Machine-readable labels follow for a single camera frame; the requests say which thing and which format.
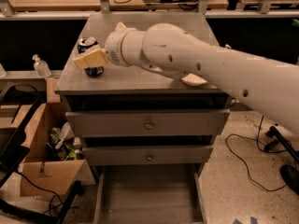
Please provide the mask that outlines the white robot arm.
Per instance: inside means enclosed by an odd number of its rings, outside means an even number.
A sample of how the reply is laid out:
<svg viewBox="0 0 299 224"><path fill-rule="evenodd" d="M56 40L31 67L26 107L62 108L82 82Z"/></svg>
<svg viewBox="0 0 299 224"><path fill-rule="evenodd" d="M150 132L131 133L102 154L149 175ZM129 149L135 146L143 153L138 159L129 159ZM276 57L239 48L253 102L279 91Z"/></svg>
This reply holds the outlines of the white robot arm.
<svg viewBox="0 0 299 224"><path fill-rule="evenodd" d="M103 48L95 45L73 62L81 69L114 63L167 77L194 74L284 128L299 132L298 65L209 45L170 23L139 31L120 22Z"/></svg>

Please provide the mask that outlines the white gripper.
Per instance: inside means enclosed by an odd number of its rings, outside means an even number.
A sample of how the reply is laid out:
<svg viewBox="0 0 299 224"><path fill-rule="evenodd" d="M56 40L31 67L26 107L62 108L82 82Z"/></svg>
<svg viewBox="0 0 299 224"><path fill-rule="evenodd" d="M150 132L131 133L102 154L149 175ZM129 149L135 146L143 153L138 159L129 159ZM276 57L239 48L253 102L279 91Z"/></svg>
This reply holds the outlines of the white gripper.
<svg viewBox="0 0 299 224"><path fill-rule="evenodd" d="M73 62L80 69L103 67L107 65L108 59L116 65L132 66L136 54L134 38L136 34L136 28L127 27L122 22L118 22L115 30L105 41L107 55L102 49L85 51L77 55Z"/></svg>

